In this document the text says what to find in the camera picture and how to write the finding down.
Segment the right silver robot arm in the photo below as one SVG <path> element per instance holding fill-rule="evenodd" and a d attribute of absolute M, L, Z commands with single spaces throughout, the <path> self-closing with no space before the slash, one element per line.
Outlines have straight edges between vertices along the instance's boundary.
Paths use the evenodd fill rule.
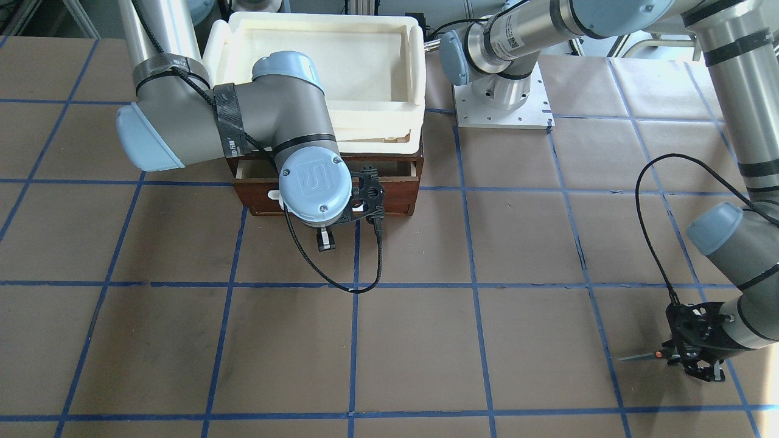
<path fill-rule="evenodd" d="M 184 1 L 120 1 L 137 100 L 119 109 L 126 155 L 144 172 L 259 155 L 279 175 L 282 209 L 312 228 L 345 221 L 352 177 L 313 61 L 261 57 L 242 84 L 212 85 Z"/>

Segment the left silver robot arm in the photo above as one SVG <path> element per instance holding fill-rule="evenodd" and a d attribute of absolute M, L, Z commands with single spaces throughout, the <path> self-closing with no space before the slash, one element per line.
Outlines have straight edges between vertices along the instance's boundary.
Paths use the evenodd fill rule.
<path fill-rule="evenodd" d="M 685 303 L 669 292 L 670 339 L 637 360 L 664 360 L 696 379 L 724 381 L 724 361 L 777 345 L 777 55 L 768 1 L 517 1 L 436 34 L 438 58 L 454 91 L 501 116 L 528 101 L 543 50 L 571 41 L 605 41 L 679 18 L 701 48 L 701 64 L 652 66 L 641 91 L 626 59 L 610 59 L 609 91 L 621 93 L 623 124 L 632 123 L 646 165 L 635 205 L 665 195 L 656 164 L 690 159 L 720 186 L 676 239 L 737 289 L 726 302 Z M 729 201 L 723 197 L 730 192 Z"/>

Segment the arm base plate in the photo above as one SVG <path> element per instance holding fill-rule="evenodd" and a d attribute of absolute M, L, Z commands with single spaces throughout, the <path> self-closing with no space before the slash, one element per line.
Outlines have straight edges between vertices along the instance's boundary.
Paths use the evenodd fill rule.
<path fill-rule="evenodd" d="M 529 77 L 491 75 L 454 86 L 453 94 L 460 127 L 550 130 L 556 125 L 538 64 Z"/>

